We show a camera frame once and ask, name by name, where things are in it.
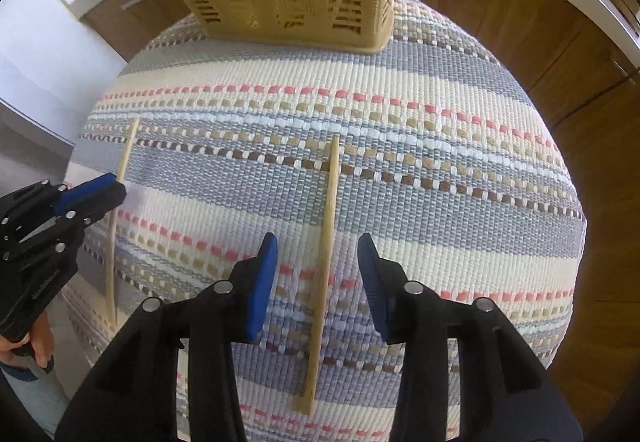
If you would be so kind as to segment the person's left hand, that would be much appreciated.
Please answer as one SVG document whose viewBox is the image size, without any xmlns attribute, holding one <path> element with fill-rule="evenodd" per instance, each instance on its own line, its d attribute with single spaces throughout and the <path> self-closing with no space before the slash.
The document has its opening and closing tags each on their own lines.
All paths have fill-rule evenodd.
<svg viewBox="0 0 640 442">
<path fill-rule="evenodd" d="M 23 347 L 25 344 L 32 346 L 34 349 L 32 357 L 37 365 L 45 370 L 54 353 L 54 336 L 47 311 L 40 314 L 40 317 L 32 324 L 30 331 L 20 341 L 12 342 L 6 337 L 0 336 L 1 364 L 9 368 L 27 370 L 28 365 L 25 359 L 13 353 L 13 350 Z"/>
</svg>

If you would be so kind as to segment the person's left forearm sleeve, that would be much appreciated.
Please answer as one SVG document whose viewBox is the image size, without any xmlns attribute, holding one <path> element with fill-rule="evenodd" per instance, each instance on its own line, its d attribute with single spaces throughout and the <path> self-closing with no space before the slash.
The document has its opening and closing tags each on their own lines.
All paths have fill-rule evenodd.
<svg viewBox="0 0 640 442">
<path fill-rule="evenodd" d="M 41 377 L 29 368 L 1 364 L 1 370 L 29 415 L 53 439 L 70 402 L 55 370 L 46 370 Z"/>
</svg>

